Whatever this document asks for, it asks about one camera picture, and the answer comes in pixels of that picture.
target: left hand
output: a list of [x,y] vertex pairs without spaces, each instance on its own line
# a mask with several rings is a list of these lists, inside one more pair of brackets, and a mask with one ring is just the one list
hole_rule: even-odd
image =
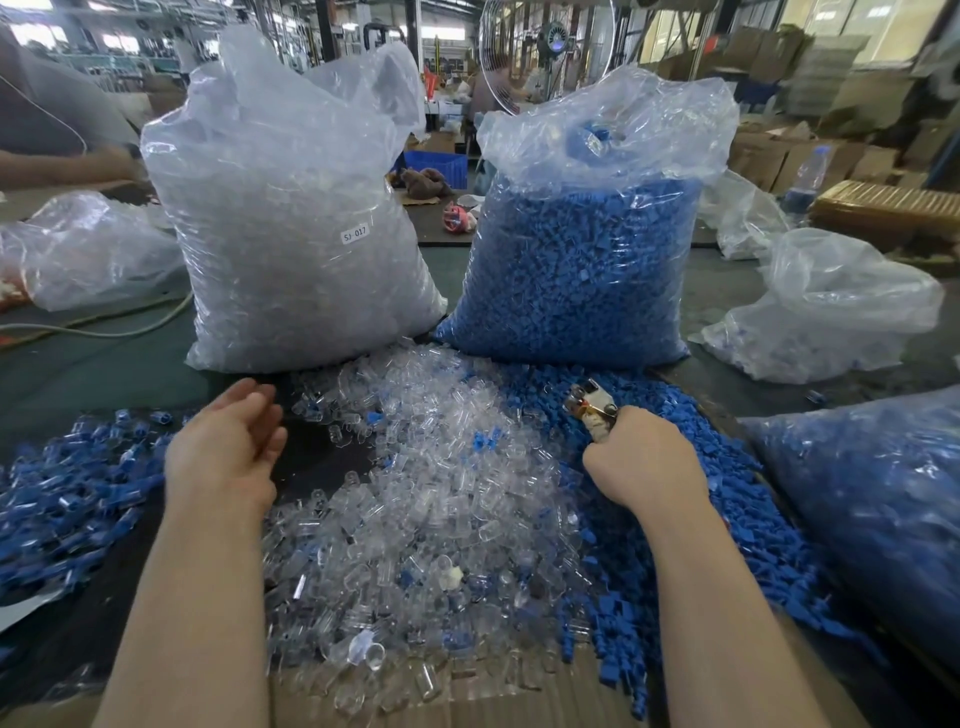
[[276,388],[241,379],[202,409],[167,449],[167,510],[212,508],[262,519],[276,498],[274,463],[287,442]]

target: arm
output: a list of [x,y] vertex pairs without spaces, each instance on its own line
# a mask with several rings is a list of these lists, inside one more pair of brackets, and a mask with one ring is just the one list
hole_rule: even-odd
[[584,464],[605,495],[633,511],[653,550],[671,725],[826,726],[680,431],[623,407]]
[[126,149],[105,147],[81,157],[14,155],[0,151],[0,189],[136,180],[139,166]]
[[260,524],[286,442],[242,379],[170,444],[166,509],[95,728],[266,728]]

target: bag of clear plastic parts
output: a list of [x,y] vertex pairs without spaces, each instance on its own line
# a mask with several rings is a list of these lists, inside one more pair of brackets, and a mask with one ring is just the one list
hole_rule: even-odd
[[191,366],[310,368],[443,316],[383,179],[423,119],[417,66],[395,46],[330,63],[311,83],[255,28],[227,27],[221,60],[192,74],[186,104],[144,129],[196,295]]
[[910,337],[936,327],[944,299],[929,274],[813,228],[781,236],[760,272],[759,301],[691,338],[765,381],[806,384],[900,364]]
[[729,169],[704,187],[697,216],[716,230],[727,260],[759,257],[790,230],[777,199]]
[[719,79],[634,66],[477,133],[497,169],[464,296],[437,336],[498,359],[632,368],[680,358],[680,296],[703,182],[738,113]]
[[26,222],[0,227],[0,261],[48,311],[142,296],[183,266],[157,211],[155,219],[99,192],[58,195]]
[[844,579],[960,670],[960,386],[741,423]]

